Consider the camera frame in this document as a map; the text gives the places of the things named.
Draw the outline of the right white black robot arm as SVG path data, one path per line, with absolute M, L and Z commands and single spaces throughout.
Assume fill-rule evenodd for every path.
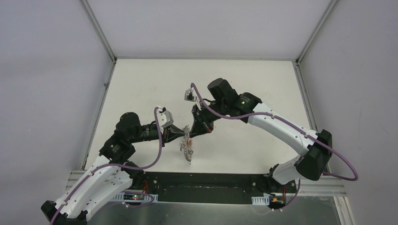
M 260 98 L 244 92 L 238 94 L 223 78 L 212 81 L 207 89 L 213 96 L 206 104 L 192 84 L 185 92 L 186 101 L 195 102 L 190 137 L 211 133 L 218 119 L 241 120 L 261 128 L 293 148 L 298 156 L 276 164 L 267 173 L 267 188 L 278 192 L 291 180 L 304 177 L 317 181 L 326 170 L 332 152 L 332 134 L 327 130 L 300 127 L 273 111 Z

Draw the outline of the metal disc keyring holder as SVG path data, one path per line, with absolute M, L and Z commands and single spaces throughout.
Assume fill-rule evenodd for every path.
M 185 160 L 191 164 L 192 161 L 192 155 L 193 155 L 193 150 L 192 150 L 192 141 L 190 138 L 190 127 L 189 125 L 185 126 L 183 128 L 184 135 L 182 137 L 182 140 L 180 142 L 180 151 L 184 153 L 184 158 Z

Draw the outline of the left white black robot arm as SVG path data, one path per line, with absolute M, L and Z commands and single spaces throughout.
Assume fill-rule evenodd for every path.
M 172 114 L 155 108 L 155 120 L 141 125 L 138 115 L 127 112 L 120 117 L 112 136 L 104 143 L 94 163 L 78 181 L 56 201 L 46 201 L 41 210 L 52 225 L 85 225 L 107 202 L 122 191 L 139 189 L 142 173 L 155 165 L 139 167 L 128 159 L 135 153 L 134 143 L 158 140 L 168 142 L 186 136 L 188 128 L 173 124 Z

